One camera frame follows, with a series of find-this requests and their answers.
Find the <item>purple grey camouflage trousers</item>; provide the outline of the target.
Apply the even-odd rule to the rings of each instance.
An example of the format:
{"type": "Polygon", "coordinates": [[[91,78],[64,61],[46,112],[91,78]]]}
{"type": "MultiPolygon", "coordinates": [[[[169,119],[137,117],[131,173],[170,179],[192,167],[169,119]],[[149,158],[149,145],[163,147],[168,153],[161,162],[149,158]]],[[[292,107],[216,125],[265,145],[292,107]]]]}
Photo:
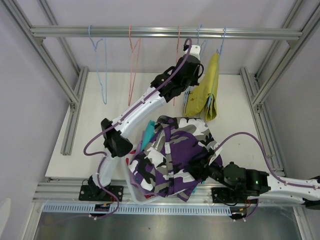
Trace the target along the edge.
{"type": "Polygon", "coordinates": [[[198,184],[189,173],[189,161],[210,158],[218,143],[198,117],[160,116],[154,136],[128,165],[147,196],[176,196],[187,202],[198,184]]]}

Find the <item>pink wire hanger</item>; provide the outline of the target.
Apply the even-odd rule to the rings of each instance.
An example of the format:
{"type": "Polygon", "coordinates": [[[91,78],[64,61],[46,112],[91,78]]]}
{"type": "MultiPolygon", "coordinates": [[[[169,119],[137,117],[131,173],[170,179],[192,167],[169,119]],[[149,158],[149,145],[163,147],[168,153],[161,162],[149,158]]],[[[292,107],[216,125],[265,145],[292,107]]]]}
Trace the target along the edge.
{"type": "Polygon", "coordinates": [[[129,44],[131,49],[131,62],[130,62],[130,79],[129,79],[129,93],[128,93],[128,106],[131,105],[136,75],[137,67],[140,59],[140,49],[141,49],[141,38],[138,38],[133,44],[132,40],[132,26],[129,26],[129,44]]]}

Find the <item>white plastic basket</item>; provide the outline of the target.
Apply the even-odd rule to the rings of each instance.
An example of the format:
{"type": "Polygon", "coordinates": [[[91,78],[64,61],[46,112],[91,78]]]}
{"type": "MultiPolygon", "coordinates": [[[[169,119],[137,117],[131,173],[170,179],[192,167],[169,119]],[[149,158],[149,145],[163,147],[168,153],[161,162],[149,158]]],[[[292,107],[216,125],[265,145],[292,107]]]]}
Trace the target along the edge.
{"type": "Polygon", "coordinates": [[[137,205],[146,205],[161,199],[160,196],[151,195],[151,197],[146,198],[147,194],[143,193],[138,187],[132,185],[132,177],[130,175],[130,170],[128,168],[128,162],[133,158],[134,154],[128,153],[124,160],[121,161],[122,170],[125,176],[125,181],[127,184],[128,191],[131,195],[132,201],[137,205]]]}

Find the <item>teal trousers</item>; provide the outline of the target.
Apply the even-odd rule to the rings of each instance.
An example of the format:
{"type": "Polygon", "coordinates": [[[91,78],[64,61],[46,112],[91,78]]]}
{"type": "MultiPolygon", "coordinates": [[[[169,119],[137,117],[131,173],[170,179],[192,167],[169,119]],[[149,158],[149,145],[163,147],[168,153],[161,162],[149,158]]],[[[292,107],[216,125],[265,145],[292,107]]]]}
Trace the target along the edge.
{"type": "Polygon", "coordinates": [[[142,133],[140,152],[142,152],[155,135],[156,122],[150,120],[142,133]]]}

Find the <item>light blue wire hanger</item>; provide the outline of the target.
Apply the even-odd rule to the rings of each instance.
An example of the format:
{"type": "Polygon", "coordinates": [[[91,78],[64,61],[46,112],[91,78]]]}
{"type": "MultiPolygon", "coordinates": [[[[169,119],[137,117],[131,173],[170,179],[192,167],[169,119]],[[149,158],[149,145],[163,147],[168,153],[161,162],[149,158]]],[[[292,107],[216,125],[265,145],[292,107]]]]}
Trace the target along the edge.
{"type": "Polygon", "coordinates": [[[100,85],[100,90],[101,90],[101,97],[102,97],[102,102],[104,105],[108,103],[108,76],[107,76],[107,71],[108,71],[108,53],[107,53],[107,39],[106,38],[100,38],[97,41],[94,41],[93,35],[92,35],[92,29],[93,25],[89,25],[88,27],[88,36],[90,39],[90,42],[92,44],[92,48],[94,51],[94,61],[95,61],[95,72],[98,78],[98,82],[100,85]],[[99,49],[99,46],[103,44],[103,55],[104,55],[104,81],[102,81],[101,77],[101,49],[99,49]]]}

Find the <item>lilac purple trousers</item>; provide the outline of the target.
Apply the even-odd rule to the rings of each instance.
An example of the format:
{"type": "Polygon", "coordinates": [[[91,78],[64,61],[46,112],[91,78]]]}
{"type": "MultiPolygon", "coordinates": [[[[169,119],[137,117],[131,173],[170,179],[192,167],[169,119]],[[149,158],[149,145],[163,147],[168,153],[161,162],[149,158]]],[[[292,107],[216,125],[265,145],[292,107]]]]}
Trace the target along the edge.
{"type": "MultiPolygon", "coordinates": [[[[144,148],[146,147],[146,145],[148,144],[148,143],[145,141],[145,132],[146,132],[145,130],[142,132],[140,142],[137,144],[137,146],[135,147],[135,149],[130,152],[130,153],[132,154],[132,158],[131,158],[131,160],[129,161],[128,165],[131,164],[131,162],[134,160],[134,158],[135,158],[139,153],[141,153],[141,152],[144,150],[144,148]]],[[[140,190],[141,190],[141,189],[142,189],[142,188],[141,188],[141,185],[140,185],[140,184],[138,183],[138,181],[136,180],[135,175],[134,175],[132,172],[130,172],[129,175],[130,175],[130,183],[131,183],[134,187],[136,187],[137,189],[140,189],[140,190]]]]}

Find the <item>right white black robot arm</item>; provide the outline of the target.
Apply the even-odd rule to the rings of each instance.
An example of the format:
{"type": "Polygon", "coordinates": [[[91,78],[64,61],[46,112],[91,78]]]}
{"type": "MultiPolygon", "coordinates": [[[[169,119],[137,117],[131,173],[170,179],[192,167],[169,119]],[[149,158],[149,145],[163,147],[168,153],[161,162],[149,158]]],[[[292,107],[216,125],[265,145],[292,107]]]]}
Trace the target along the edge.
{"type": "Polygon", "coordinates": [[[280,177],[266,171],[246,169],[234,162],[222,166],[217,161],[203,159],[190,167],[196,180],[210,178],[220,187],[211,189],[214,203],[235,206],[258,200],[290,202],[309,210],[320,209],[320,177],[302,180],[280,177]]]}

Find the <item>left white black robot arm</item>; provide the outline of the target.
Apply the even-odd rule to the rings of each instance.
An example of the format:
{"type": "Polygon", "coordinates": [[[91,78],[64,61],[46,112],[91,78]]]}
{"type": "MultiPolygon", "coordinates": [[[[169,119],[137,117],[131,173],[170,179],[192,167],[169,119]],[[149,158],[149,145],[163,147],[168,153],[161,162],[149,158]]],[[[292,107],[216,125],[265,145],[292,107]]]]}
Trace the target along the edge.
{"type": "Polygon", "coordinates": [[[133,129],[156,109],[178,97],[188,87],[197,86],[204,66],[198,53],[184,54],[175,66],[157,75],[146,92],[124,113],[108,120],[104,118],[101,132],[84,147],[85,156],[103,156],[97,172],[89,177],[90,195],[101,201],[109,194],[108,185],[118,161],[133,149],[128,136],[133,129]]]}

